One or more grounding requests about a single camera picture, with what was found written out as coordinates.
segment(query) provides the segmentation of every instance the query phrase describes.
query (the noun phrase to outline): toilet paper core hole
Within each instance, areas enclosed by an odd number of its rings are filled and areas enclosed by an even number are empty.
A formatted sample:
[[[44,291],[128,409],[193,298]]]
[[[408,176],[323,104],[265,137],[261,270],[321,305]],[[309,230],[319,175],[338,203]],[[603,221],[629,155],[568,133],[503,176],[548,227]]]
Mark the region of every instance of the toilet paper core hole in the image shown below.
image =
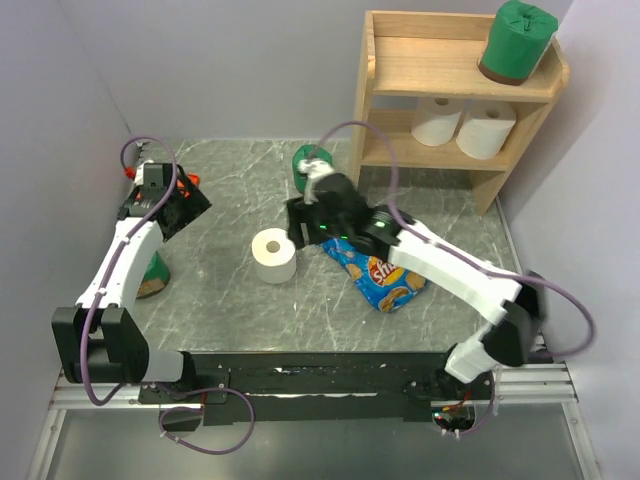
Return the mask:
[[[275,240],[271,240],[267,243],[267,252],[269,253],[278,253],[280,251],[280,244]]]

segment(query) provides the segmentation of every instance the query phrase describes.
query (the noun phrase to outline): table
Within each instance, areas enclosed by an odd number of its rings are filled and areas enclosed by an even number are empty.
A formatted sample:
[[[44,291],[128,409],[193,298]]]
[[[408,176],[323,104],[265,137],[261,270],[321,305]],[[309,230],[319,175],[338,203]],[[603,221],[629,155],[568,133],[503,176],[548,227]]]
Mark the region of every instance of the table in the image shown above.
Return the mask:
[[[479,322],[467,304],[430,285],[408,305],[375,311],[320,247],[298,252],[295,277],[268,285],[255,275],[251,240],[286,228],[284,202],[298,195],[291,159],[305,142],[174,141],[187,172],[201,177],[212,207],[160,249],[171,281],[136,302],[134,318],[152,346],[190,351],[446,351]],[[347,141],[327,149],[346,171]],[[142,158],[167,161],[147,144]],[[364,167],[359,189],[385,203],[390,169]],[[401,170],[398,206],[454,245],[506,269],[513,254],[495,204],[479,217],[465,172]]]

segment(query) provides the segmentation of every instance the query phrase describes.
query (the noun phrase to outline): gray floor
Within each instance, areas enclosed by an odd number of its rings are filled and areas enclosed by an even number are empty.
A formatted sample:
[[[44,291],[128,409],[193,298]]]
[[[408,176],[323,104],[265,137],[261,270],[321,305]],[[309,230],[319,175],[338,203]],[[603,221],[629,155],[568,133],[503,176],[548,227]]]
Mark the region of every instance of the gray floor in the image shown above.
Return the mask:
[[[157,412],[67,415],[49,480],[572,480],[579,467],[560,405],[501,406],[457,442],[400,420],[264,422],[239,451],[210,457],[159,438]],[[202,428],[189,440],[226,448],[246,424]]]
[[[373,310],[319,247],[298,253],[293,280],[274,286],[257,279],[251,239],[264,228],[286,228],[284,201],[297,195],[291,159],[302,144],[172,143],[213,206],[160,250],[171,282],[135,307],[149,342],[192,351],[445,351],[473,333],[475,311],[433,285],[395,313]],[[327,148],[344,170],[347,143]],[[167,159],[155,145],[145,148],[148,157]],[[371,204],[385,202],[389,173],[363,169],[360,190]],[[514,268],[497,210],[477,216],[466,172],[403,169],[398,204],[453,244]]]

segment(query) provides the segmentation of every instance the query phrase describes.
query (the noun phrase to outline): red and yellow logo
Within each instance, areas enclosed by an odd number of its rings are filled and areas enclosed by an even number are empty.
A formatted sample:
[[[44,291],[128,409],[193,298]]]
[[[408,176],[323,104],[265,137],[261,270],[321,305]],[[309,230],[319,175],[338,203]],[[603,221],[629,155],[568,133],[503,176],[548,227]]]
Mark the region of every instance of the red and yellow logo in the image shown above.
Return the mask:
[[[367,268],[369,269],[371,280],[381,287],[396,282],[404,273],[404,268],[398,268],[376,257],[369,257]]]

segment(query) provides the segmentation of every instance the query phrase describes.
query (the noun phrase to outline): gray wall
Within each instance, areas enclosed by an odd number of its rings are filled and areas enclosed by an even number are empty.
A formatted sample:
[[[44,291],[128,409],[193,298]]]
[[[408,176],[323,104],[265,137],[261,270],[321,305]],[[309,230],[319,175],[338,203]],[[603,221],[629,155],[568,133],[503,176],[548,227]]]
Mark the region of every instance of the gray wall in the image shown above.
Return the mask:
[[[640,158],[637,2],[576,0],[559,39],[569,88],[503,191],[526,266],[586,301],[595,347],[570,361],[605,478],[640,478]],[[553,297],[548,332],[574,345],[584,323]]]
[[[504,0],[60,3],[134,133],[315,138],[352,118],[366,9],[495,13]],[[571,0],[532,3],[562,16]]]
[[[0,2],[0,465],[24,478],[60,369],[50,318],[113,231],[124,121],[57,3]]]

